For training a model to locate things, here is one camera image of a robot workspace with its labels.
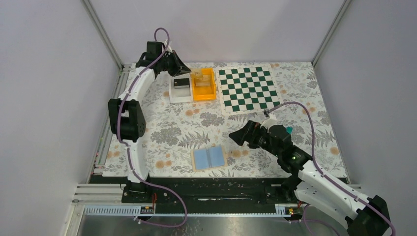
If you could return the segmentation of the beige leather card holder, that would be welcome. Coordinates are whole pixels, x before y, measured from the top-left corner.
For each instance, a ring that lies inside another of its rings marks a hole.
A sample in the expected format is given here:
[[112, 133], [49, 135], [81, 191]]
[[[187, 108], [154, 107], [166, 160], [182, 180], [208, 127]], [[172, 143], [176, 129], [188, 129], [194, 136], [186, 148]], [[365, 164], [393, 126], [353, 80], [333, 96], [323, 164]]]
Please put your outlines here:
[[191, 151], [194, 172], [206, 171], [228, 166], [227, 154], [222, 146], [195, 149]]

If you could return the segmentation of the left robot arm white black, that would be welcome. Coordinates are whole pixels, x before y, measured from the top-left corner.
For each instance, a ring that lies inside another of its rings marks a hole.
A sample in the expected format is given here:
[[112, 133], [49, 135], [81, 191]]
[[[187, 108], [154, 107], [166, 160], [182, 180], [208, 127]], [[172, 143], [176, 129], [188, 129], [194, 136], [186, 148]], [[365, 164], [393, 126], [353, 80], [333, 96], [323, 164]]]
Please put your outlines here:
[[110, 129], [125, 146], [128, 164], [127, 179], [131, 183], [151, 185], [147, 182], [149, 171], [144, 158], [143, 136], [146, 120], [142, 101], [158, 75], [188, 74], [191, 70], [171, 49], [169, 42], [149, 41], [133, 70], [133, 80], [118, 98], [108, 101]]

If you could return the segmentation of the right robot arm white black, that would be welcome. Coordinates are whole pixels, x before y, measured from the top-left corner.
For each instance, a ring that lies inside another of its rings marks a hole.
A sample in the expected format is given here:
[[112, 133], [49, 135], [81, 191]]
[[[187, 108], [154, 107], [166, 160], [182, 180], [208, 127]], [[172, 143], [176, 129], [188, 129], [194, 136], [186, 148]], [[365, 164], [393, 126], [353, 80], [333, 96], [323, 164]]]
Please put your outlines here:
[[351, 188], [340, 179], [316, 167], [310, 154], [293, 144], [283, 125], [269, 128], [250, 120], [229, 137], [239, 146], [261, 148], [277, 157], [281, 169], [290, 173], [282, 188], [286, 197], [296, 198], [327, 214], [350, 236], [382, 236], [389, 228], [387, 203]]

